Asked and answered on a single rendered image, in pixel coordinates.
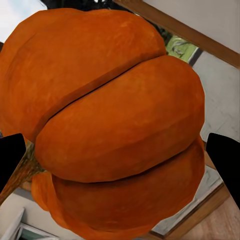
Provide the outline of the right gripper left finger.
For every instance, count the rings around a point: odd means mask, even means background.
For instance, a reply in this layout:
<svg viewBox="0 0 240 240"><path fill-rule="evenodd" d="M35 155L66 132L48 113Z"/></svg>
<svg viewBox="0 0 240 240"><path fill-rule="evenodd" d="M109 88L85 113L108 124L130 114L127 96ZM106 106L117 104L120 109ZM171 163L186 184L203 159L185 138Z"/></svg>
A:
<svg viewBox="0 0 240 240"><path fill-rule="evenodd" d="M0 193L26 153L22 133L0 138Z"/></svg>

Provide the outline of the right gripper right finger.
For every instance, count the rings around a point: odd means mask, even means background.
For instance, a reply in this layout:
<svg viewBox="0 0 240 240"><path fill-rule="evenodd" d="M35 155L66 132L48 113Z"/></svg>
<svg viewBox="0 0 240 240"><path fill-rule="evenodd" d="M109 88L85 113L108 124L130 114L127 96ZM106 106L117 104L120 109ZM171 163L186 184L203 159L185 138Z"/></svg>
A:
<svg viewBox="0 0 240 240"><path fill-rule="evenodd" d="M206 152L240 209L240 142L210 133Z"/></svg>

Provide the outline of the pumpkin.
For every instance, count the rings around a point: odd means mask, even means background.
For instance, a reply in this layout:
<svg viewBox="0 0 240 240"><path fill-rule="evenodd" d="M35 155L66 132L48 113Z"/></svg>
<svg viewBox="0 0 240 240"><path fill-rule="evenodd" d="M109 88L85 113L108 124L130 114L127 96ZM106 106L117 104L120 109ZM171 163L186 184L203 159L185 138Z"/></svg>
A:
<svg viewBox="0 0 240 240"><path fill-rule="evenodd" d="M0 51L0 131L26 152L0 206L26 181L85 240L133 240L188 205L205 173L199 75L154 25L125 10L39 10Z"/></svg>

